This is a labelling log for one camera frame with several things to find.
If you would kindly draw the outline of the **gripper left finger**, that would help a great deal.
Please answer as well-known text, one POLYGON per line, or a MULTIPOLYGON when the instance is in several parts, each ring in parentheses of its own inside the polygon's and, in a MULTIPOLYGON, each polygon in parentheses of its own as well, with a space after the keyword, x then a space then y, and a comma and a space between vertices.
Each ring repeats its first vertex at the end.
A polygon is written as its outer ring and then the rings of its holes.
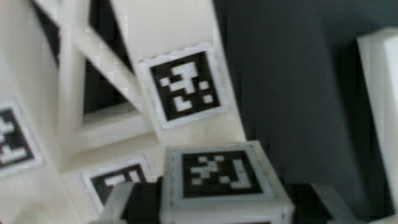
POLYGON ((89 224, 128 224, 123 219, 123 213, 130 200, 134 183, 125 182, 116 185, 109 195, 107 204, 100 214, 100 218, 89 224))

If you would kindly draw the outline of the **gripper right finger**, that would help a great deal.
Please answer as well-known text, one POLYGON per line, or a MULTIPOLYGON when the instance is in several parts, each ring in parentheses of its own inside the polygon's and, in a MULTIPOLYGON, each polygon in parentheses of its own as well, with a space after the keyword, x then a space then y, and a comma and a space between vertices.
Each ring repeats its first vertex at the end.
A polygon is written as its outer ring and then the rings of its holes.
POLYGON ((366 222, 357 219, 352 213, 334 187, 317 183, 311 184, 311 187, 331 215, 327 224, 366 224, 366 222))

